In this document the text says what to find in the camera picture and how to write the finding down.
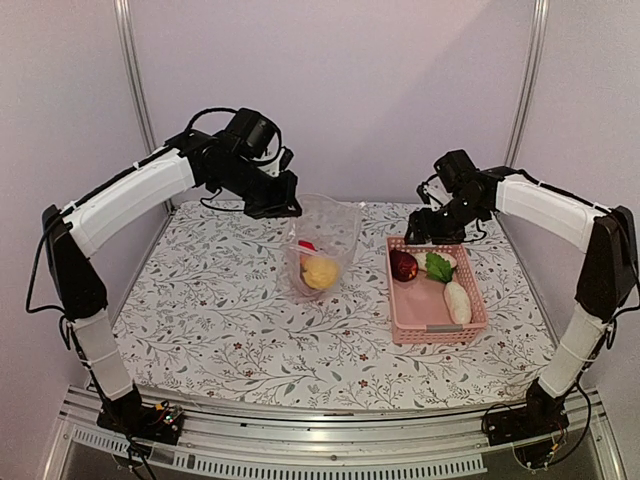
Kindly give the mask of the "clear zip top bag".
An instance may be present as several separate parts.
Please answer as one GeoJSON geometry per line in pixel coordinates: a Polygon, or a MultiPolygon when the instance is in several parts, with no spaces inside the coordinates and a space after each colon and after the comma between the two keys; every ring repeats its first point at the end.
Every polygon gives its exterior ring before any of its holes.
{"type": "Polygon", "coordinates": [[[340,202],[322,194],[302,194],[298,201],[302,215],[289,221],[281,246],[284,271],[297,298],[319,299],[339,288],[354,260],[364,204],[340,202]],[[302,253],[297,246],[299,240],[313,243],[317,252],[302,253]],[[315,290],[305,285],[301,278],[301,261],[307,256],[323,256],[338,263],[339,278],[331,288],[315,290]]]}

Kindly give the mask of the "dark purple fruit toy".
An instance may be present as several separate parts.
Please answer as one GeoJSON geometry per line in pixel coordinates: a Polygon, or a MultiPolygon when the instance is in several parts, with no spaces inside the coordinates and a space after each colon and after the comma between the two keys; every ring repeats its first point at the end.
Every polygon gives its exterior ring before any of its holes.
{"type": "Polygon", "coordinates": [[[409,253],[393,249],[389,253],[389,261],[392,278],[399,282],[409,282],[419,272],[418,261],[409,253]]]}

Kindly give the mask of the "yellow peach toy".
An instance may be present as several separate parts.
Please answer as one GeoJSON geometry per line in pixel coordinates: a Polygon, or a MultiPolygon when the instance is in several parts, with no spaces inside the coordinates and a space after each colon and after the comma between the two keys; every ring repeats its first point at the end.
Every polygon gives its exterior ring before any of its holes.
{"type": "Polygon", "coordinates": [[[327,290],[338,280],[338,263],[323,256],[307,256],[301,261],[301,278],[305,285],[315,290],[327,290]]]}

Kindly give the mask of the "pink plastic basket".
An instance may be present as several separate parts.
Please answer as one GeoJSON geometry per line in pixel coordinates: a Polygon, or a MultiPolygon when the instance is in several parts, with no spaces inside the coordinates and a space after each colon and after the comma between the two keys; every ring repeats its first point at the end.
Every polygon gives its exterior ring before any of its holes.
{"type": "Polygon", "coordinates": [[[445,301],[445,285],[430,279],[424,272],[401,282],[392,276],[391,256],[386,256],[389,288],[389,308],[393,342],[396,344],[469,343],[488,325],[488,314],[478,288],[469,255],[462,245],[407,245],[404,239],[386,239],[388,252],[408,254],[445,253],[453,256],[457,267],[453,280],[458,282],[470,299],[471,320],[458,324],[452,319],[445,301]]]}

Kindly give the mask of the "red mushroom toy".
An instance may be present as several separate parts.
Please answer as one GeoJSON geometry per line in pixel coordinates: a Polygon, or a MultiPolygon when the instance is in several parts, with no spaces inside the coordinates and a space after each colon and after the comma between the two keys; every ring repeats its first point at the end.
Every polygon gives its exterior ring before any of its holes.
{"type": "Polygon", "coordinates": [[[313,254],[317,252],[314,244],[305,240],[299,240],[297,246],[304,254],[313,254]]]}

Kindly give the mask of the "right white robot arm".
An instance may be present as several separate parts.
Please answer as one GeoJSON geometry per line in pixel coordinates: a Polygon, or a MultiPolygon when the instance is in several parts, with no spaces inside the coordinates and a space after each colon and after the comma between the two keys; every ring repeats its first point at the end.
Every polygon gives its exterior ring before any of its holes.
{"type": "Polygon", "coordinates": [[[466,226],[493,214],[516,217],[575,247],[583,256],[573,314],[556,352],[526,393],[517,427],[537,436],[552,424],[566,395],[602,348],[611,348],[626,301],[639,287],[634,217],[623,206],[606,208],[534,179],[523,170],[501,166],[437,173],[450,200],[433,210],[412,213],[408,244],[456,244],[466,226]]]}

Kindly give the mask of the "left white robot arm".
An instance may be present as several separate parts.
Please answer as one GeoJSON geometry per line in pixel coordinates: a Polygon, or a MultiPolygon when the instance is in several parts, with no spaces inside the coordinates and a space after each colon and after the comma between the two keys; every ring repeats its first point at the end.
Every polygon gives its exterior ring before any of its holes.
{"type": "Polygon", "coordinates": [[[111,419],[128,434],[148,426],[139,391],[112,332],[107,289],[92,257],[117,233],[156,206],[204,185],[238,196],[254,219],[296,217],[296,175],[287,168],[293,154],[281,145],[276,127],[248,134],[230,128],[213,135],[189,129],[167,140],[65,209],[43,217],[50,274],[62,303],[71,342],[100,390],[111,419]],[[278,151],[267,156],[271,142],[278,151]]]}

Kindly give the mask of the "white radish with green leaf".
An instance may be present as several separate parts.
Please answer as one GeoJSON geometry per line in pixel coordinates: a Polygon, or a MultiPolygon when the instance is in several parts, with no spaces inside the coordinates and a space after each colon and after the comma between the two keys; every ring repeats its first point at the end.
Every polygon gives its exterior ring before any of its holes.
{"type": "Polygon", "coordinates": [[[415,265],[411,268],[413,274],[423,271],[428,279],[440,283],[453,280],[457,268],[457,260],[444,252],[419,252],[412,255],[415,265]]]}

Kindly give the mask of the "white radish toy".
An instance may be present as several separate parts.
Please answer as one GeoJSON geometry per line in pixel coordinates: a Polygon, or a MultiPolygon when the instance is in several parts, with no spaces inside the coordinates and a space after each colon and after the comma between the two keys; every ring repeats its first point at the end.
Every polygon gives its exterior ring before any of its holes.
{"type": "Polygon", "coordinates": [[[472,320],[471,301],[466,290],[451,281],[444,289],[444,300],[451,320],[458,325],[467,325],[472,320]]]}

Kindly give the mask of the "floral table mat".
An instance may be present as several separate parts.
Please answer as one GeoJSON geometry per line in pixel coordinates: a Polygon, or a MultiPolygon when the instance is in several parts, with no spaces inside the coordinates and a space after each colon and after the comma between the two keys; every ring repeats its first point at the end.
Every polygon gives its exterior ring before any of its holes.
{"type": "Polygon", "coordinates": [[[355,258],[318,300],[289,286],[283,220],[235,201],[176,211],[114,325],[140,385],[186,395],[328,409],[454,408],[520,399],[554,347],[502,229],[467,251],[488,327],[456,345],[396,345],[385,242],[411,206],[366,203],[355,258]]]}

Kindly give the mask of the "right aluminium frame post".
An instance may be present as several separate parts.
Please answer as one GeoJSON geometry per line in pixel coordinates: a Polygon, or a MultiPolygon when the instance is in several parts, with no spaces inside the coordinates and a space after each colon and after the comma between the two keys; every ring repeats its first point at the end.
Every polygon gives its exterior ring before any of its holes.
{"type": "Polygon", "coordinates": [[[536,0],[534,2],[525,69],[504,160],[504,164],[511,168],[516,165],[534,97],[544,52],[549,6],[549,0],[536,0]]]}

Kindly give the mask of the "aluminium frame post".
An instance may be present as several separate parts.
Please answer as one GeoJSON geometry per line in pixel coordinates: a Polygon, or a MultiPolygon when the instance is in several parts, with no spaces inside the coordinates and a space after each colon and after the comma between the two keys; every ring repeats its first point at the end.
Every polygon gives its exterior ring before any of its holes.
{"type": "Polygon", "coordinates": [[[134,113],[144,148],[148,153],[151,153],[156,147],[156,139],[138,61],[130,2],[115,0],[113,6],[134,113]]]}
{"type": "Polygon", "coordinates": [[[534,2],[525,69],[504,160],[504,164],[511,168],[516,165],[534,97],[544,52],[549,6],[549,0],[536,0],[534,2]]]}

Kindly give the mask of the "left aluminium frame post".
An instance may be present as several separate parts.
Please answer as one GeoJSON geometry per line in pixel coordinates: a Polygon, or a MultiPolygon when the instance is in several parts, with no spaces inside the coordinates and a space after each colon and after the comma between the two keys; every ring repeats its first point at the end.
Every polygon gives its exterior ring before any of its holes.
{"type": "Polygon", "coordinates": [[[115,0],[113,6],[134,113],[144,148],[148,153],[151,153],[156,147],[156,139],[138,61],[130,2],[115,0]]]}

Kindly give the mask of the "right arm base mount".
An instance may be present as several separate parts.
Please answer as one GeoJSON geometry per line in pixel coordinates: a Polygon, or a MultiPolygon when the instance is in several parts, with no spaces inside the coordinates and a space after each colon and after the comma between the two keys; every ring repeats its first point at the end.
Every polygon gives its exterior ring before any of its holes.
{"type": "Polygon", "coordinates": [[[481,430],[490,446],[512,446],[515,460],[529,471],[547,469],[565,444],[569,420],[564,410],[550,418],[529,415],[526,407],[503,403],[489,407],[481,420],[481,430]]]}

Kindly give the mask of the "front aluminium rail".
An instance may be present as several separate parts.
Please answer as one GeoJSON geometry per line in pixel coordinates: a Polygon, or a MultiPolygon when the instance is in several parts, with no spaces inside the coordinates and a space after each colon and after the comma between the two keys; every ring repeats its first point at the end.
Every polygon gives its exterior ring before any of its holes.
{"type": "Polygon", "coordinates": [[[486,406],[451,410],[327,410],[265,406],[146,388],[149,403],[183,406],[176,445],[147,443],[145,461],[97,424],[95,392],[72,387],[54,424],[46,479],[626,479],[596,391],[566,400],[559,463],[522,465],[543,441],[493,445],[486,406]]]}

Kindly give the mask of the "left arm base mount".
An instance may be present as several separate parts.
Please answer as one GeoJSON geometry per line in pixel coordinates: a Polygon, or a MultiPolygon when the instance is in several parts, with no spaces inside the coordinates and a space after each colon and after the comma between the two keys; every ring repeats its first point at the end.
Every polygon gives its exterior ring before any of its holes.
{"type": "Polygon", "coordinates": [[[153,406],[144,405],[140,394],[132,391],[118,400],[105,400],[97,425],[133,438],[176,445],[184,420],[181,406],[167,400],[153,406]]]}

